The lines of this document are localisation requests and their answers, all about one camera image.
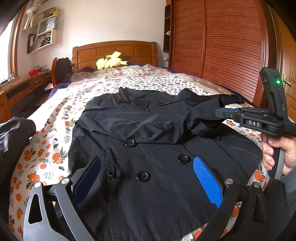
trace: yellow stuffed toy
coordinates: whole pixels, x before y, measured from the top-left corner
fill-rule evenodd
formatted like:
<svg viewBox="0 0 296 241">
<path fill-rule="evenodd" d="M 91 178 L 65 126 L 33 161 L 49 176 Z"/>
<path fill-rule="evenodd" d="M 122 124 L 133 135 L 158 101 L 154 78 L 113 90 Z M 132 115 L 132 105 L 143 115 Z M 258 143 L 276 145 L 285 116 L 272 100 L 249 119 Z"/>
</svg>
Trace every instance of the yellow stuffed toy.
<svg viewBox="0 0 296 241">
<path fill-rule="evenodd" d="M 122 59 L 119 58 L 120 55 L 120 52 L 115 51 L 112 55 L 107 55 L 106 58 L 99 59 L 96 63 L 98 70 L 128 65 L 127 61 L 122 61 Z"/>
</svg>

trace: brass door handle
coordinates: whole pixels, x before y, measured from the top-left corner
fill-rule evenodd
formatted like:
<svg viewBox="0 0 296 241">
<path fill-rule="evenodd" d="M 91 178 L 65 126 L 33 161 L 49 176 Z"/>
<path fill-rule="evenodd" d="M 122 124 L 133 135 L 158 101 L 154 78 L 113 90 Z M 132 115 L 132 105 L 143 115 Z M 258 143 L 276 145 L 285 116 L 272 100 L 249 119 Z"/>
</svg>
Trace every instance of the brass door handle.
<svg viewBox="0 0 296 241">
<path fill-rule="evenodd" d="M 289 81 L 287 81 L 287 75 L 286 74 L 284 74 L 284 76 L 283 76 L 283 82 L 285 82 L 288 85 L 292 86 L 292 84 Z"/>
</svg>

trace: red bowl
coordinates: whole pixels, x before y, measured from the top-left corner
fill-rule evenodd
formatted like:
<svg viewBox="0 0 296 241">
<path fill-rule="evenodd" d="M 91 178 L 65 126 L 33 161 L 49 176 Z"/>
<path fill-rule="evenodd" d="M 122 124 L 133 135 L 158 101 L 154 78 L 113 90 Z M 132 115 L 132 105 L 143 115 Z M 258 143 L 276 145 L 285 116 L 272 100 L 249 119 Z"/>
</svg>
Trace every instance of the red bowl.
<svg viewBox="0 0 296 241">
<path fill-rule="evenodd" d="M 30 77 L 33 77 L 35 75 L 38 75 L 39 71 L 40 71 L 40 69 L 33 69 L 28 74 Z"/>
</svg>

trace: wooden wardrobe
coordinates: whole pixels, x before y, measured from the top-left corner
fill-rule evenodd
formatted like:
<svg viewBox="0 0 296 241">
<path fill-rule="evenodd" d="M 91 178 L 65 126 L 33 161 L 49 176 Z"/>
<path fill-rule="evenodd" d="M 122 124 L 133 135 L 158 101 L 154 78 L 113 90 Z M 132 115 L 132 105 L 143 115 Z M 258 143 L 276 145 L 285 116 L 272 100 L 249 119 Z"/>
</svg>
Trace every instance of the wooden wardrobe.
<svg viewBox="0 0 296 241">
<path fill-rule="evenodd" d="M 173 0 L 172 4 L 170 67 L 228 87 L 265 107 L 259 71 L 276 66 L 268 5 L 261 0 Z"/>
</svg>

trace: window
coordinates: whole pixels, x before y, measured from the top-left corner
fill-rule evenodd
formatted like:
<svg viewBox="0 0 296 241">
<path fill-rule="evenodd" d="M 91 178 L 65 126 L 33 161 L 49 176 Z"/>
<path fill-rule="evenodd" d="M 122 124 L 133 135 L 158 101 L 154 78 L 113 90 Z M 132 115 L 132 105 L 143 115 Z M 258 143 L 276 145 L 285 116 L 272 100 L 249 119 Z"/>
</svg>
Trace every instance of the window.
<svg viewBox="0 0 296 241">
<path fill-rule="evenodd" d="M 0 36 L 0 83 L 5 81 L 9 76 L 8 74 L 8 46 L 10 33 L 12 29 L 13 20 L 8 24 L 7 28 Z"/>
</svg>

